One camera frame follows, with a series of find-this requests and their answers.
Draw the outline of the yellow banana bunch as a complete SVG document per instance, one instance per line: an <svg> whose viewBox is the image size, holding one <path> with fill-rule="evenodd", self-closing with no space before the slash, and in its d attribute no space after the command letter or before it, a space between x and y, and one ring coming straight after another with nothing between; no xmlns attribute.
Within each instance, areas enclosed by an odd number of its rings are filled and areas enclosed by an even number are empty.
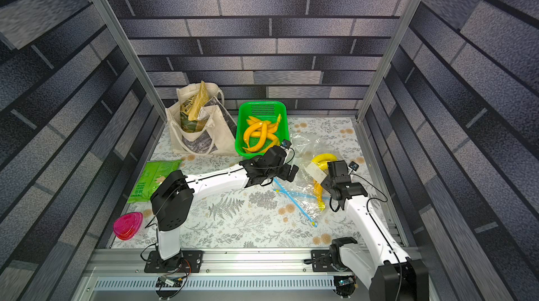
<svg viewBox="0 0 539 301"><path fill-rule="evenodd" d="M251 153L260 151L268 139L268 123L266 121L259 121L252 125L248 130L249 139L258 138L258 142L246 150Z"/></svg>
<svg viewBox="0 0 539 301"><path fill-rule="evenodd" d="M337 161L337 160L338 160L337 157L333 154L320 154L320 155L315 156L314 159L312 159L311 163L316 165L317 168L320 169L322 172L325 172L326 170L328 170L328 162ZM313 193L317 198L317 203L318 203L320 211L324 211L326 208L326 205L322 198L324 188L317 181L314 175L312 177L313 177L313 185L314 185Z"/></svg>

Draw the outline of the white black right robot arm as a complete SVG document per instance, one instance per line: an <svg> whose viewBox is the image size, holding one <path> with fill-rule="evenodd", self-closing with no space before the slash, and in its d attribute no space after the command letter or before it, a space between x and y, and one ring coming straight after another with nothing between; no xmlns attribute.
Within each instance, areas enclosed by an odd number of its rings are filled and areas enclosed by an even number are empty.
<svg viewBox="0 0 539 301"><path fill-rule="evenodd" d="M370 300L429 300L430 278L422 260L414 260L394 240L377 215L371 197L350 175L327 176L321 184L350 217L367 247L351 240L330 246L332 265L348 268L369 291Z"/></svg>

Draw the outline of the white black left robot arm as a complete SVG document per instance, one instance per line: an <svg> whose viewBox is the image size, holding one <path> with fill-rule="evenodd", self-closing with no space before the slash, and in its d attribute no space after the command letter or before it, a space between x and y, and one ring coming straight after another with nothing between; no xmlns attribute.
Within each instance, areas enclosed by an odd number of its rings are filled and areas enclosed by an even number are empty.
<svg viewBox="0 0 539 301"><path fill-rule="evenodd" d="M285 140L262 156L245 159L225 170L203 175L184 175L176 170L166 177L151 196L153 222L157 223L157 252L169 260L181 252L181 225L188 219L193 202L214 194L263 186L278 177L293 182L298 167L293 165L295 150Z"/></svg>

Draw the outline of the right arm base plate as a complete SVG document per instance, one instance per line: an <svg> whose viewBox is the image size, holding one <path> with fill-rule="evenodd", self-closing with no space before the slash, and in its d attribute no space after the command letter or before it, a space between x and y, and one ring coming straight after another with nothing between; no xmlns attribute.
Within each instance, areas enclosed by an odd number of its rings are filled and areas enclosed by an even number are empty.
<svg viewBox="0 0 539 301"><path fill-rule="evenodd" d="M345 272L340 255L328 249L311 250L311 266L314 272Z"/></svg>

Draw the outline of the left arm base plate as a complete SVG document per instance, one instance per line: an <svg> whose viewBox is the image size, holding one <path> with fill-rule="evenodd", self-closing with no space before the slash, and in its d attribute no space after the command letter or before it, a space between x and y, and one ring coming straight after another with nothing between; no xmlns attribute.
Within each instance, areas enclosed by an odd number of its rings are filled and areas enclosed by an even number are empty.
<svg viewBox="0 0 539 301"><path fill-rule="evenodd" d="M150 252L145 259L144 273L174 273L180 272L199 273L202 266L204 252L201 250L182 250L169 259L162 259L157 250Z"/></svg>

